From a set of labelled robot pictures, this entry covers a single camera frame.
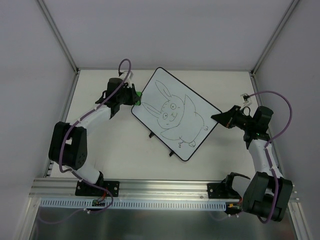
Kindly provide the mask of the whiteboard with rabbit drawing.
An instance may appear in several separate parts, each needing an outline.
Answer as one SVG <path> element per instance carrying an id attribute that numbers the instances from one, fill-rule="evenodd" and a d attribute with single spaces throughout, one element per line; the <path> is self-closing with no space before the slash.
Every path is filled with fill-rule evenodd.
<path id="1" fill-rule="evenodd" d="M 221 110 L 173 74 L 158 67 L 131 113 L 181 161 L 187 162 L 217 126 Z"/>

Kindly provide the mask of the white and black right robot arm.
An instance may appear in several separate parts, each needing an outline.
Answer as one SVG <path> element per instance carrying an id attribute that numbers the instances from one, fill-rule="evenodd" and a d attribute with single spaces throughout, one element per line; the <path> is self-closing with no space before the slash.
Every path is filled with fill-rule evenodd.
<path id="1" fill-rule="evenodd" d="M 255 175 L 242 197 L 242 210 L 263 223 L 283 219 L 293 190 L 293 183 L 283 177 L 272 155 L 267 130 L 273 113 L 270 108 L 259 106 L 253 116 L 245 115 L 243 108 L 235 105 L 211 116 L 227 129 L 237 127 L 244 131 L 243 140 L 252 157 Z"/>

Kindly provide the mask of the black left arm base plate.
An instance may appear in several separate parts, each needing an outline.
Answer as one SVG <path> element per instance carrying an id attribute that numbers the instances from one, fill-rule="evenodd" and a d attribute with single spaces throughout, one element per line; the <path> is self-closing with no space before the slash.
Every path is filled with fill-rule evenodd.
<path id="1" fill-rule="evenodd" d="M 109 197 L 109 193 L 103 189 L 107 189 L 114 198 L 117 198 L 119 196 L 120 182 L 104 180 L 102 185 L 97 187 L 91 186 L 83 181 L 78 181 L 75 188 L 75 195 L 78 197 L 102 197 L 105 194 L 106 197 Z"/>

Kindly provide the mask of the right aluminium frame post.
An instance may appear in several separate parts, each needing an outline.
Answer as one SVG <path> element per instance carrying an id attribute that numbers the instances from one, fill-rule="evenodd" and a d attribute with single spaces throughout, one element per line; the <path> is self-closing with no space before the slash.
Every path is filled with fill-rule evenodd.
<path id="1" fill-rule="evenodd" d="M 278 24 L 276 25 L 274 31 L 272 32 L 270 38 L 268 39 L 265 47 L 262 50 L 262 53 L 259 55 L 258 60 L 256 61 L 254 67 L 250 71 L 252 76 L 255 76 L 258 72 L 259 68 L 261 67 L 262 63 L 264 62 L 265 58 L 271 51 L 273 45 L 275 44 L 276 40 L 278 39 L 279 35 L 281 34 L 282 30 L 286 26 L 287 22 L 293 15 L 294 11 L 298 7 L 301 0 L 291 0 L 288 7 L 284 11 L 284 14 L 280 18 Z"/>

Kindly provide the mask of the aluminium mounting rail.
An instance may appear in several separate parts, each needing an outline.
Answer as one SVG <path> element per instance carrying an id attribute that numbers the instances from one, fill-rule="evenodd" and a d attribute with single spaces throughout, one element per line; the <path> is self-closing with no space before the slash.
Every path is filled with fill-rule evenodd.
<path id="1" fill-rule="evenodd" d="M 77 178 L 46 177 L 36 178 L 33 181 L 30 197 L 54 197 L 67 198 L 75 195 Z M 177 201 L 195 201 L 208 200 L 207 184 L 224 183 L 227 192 L 235 190 L 240 192 L 240 188 L 233 186 L 228 180 L 221 181 L 186 181 L 186 180 L 134 180 L 134 179 L 105 179 L 105 181 L 119 181 L 120 189 L 118 197 L 122 199 L 138 200 L 177 200 Z M 229 194 L 229 199 L 217 199 L 219 201 L 227 200 L 229 202 L 236 200 L 237 197 Z"/>

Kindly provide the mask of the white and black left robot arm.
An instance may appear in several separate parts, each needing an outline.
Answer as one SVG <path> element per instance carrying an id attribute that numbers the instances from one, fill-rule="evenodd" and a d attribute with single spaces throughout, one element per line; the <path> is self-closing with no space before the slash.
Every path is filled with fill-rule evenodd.
<path id="1" fill-rule="evenodd" d="M 88 136 L 94 128 L 114 117 L 121 105 L 139 106 L 142 95 L 130 81 L 110 78 L 107 89 L 91 110 L 74 123 L 59 121 L 55 124 L 48 158 L 57 163 L 63 173 L 71 172 L 87 184 L 86 189 L 92 195 L 100 195 L 105 189 L 104 176 L 87 161 Z"/>

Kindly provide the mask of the aluminium frame post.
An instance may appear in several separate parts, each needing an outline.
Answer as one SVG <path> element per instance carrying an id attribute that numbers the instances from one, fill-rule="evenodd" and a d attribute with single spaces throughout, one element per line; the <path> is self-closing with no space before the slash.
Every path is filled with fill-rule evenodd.
<path id="1" fill-rule="evenodd" d="M 39 9 L 41 11 L 41 13 L 44 16 L 44 19 L 46 20 L 50 30 L 52 31 L 52 34 L 54 36 L 54 38 L 56 39 L 60 49 L 62 50 L 68 64 L 70 65 L 72 71 L 77 74 L 79 71 L 79 68 L 77 67 L 77 64 L 74 60 L 74 58 L 72 57 L 72 54 L 54 20 L 54 18 L 52 17 L 52 14 L 46 4 L 46 2 L 44 0 L 36 0 L 35 1 L 37 3 L 37 5 L 39 6 Z"/>
<path id="2" fill-rule="evenodd" d="M 272 32 L 270 38 L 268 39 L 265 47 L 262 50 L 262 53 L 259 55 L 258 60 L 256 61 L 254 67 L 250 71 L 252 76 L 255 76 L 258 72 L 259 68 L 261 67 L 262 63 L 264 62 L 265 58 L 271 51 L 273 45 L 275 44 L 276 40 L 278 39 L 279 35 L 281 34 L 282 30 L 286 26 L 287 22 L 293 15 L 294 11 L 298 7 L 301 0 L 291 0 L 288 7 L 284 11 L 284 14 L 280 18 L 278 24 L 276 25 L 274 31 Z"/>

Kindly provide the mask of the left aluminium frame post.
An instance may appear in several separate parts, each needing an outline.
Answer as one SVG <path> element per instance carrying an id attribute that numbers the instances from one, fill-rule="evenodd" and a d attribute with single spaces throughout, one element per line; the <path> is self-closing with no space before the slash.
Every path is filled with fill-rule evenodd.
<path id="1" fill-rule="evenodd" d="M 52 34 L 54 36 L 54 38 L 56 39 L 60 49 L 62 50 L 68 64 L 70 65 L 72 71 L 77 74 L 79 71 L 79 68 L 77 67 L 77 64 L 74 60 L 74 58 L 72 57 L 72 54 L 54 20 L 54 18 L 52 17 L 52 14 L 46 4 L 46 2 L 44 0 L 36 0 L 35 1 L 37 3 L 37 5 L 39 6 L 39 9 L 41 11 L 41 13 L 44 16 L 44 19 L 46 20 L 50 30 L 52 31 Z"/>

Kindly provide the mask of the green bone-shaped whiteboard eraser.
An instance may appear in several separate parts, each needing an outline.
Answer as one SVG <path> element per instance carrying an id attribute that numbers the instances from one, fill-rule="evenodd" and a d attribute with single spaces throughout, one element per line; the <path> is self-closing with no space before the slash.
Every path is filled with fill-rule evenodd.
<path id="1" fill-rule="evenodd" d="M 136 96 L 135 96 L 135 106 L 140 106 L 141 105 L 141 98 L 142 98 L 142 92 L 137 91 Z"/>

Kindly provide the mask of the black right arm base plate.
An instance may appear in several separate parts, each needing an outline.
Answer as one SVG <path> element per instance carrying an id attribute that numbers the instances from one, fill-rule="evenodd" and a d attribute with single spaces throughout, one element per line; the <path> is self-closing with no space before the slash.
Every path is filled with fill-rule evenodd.
<path id="1" fill-rule="evenodd" d="M 224 183 L 210 182 L 206 186 L 209 199 L 229 199 L 229 194 Z"/>

